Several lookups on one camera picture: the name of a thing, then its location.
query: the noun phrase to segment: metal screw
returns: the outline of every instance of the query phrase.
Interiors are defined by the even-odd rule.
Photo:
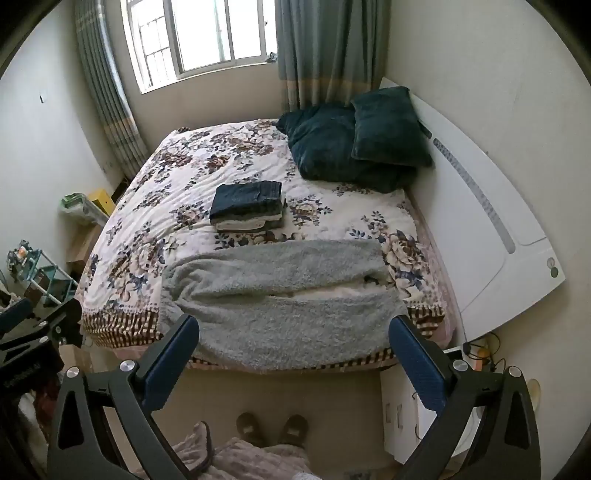
[[[135,362],[133,360],[125,360],[121,362],[119,365],[119,369],[122,372],[131,372],[135,367]]]
[[[453,368],[459,372],[465,372],[468,370],[468,364],[464,360],[454,360]]]
[[[518,367],[509,367],[509,375],[515,378],[519,378],[521,376],[521,370]]]
[[[80,373],[80,369],[78,367],[71,367],[66,372],[66,377],[74,378],[74,377],[77,377],[79,373]]]

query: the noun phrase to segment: curved white headboard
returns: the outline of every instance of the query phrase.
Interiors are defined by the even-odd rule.
[[[381,88],[397,84],[384,78]],[[511,182],[458,127],[411,94],[435,168],[411,192],[456,295],[467,340],[508,322],[564,280],[550,241]]]

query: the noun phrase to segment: velvet pillow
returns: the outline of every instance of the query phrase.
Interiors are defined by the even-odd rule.
[[[406,87],[362,93],[352,103],[353,158],[413,167],[433,164]]]
[[[351,158],[355,136],[352,107],[327,103],[285,113],[277,129],[288,136],[291,154],[304,179],[355,183],[389,193],[409,185],[416,176],[412,167]]]

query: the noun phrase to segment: striped curtain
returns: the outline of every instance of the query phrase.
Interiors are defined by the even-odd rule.
[[[284,108],[349,103],[379,86],[391,0],[275,0]]]
[[[75,0],[78,51],[100,121],[128,179],[148,158],[123,91],[107,32],[104,0]]]

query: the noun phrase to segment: brown slipper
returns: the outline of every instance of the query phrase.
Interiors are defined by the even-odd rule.
[[[285,423],[278,445],[294,445],[303,448],[307,435],[308,421],[301,415],[293,415]]]
[[[269,444],[262,434],[261,426],[252,413],[243,413],[236,419],[236,428],[241,440],[255,447],[264,448]]]

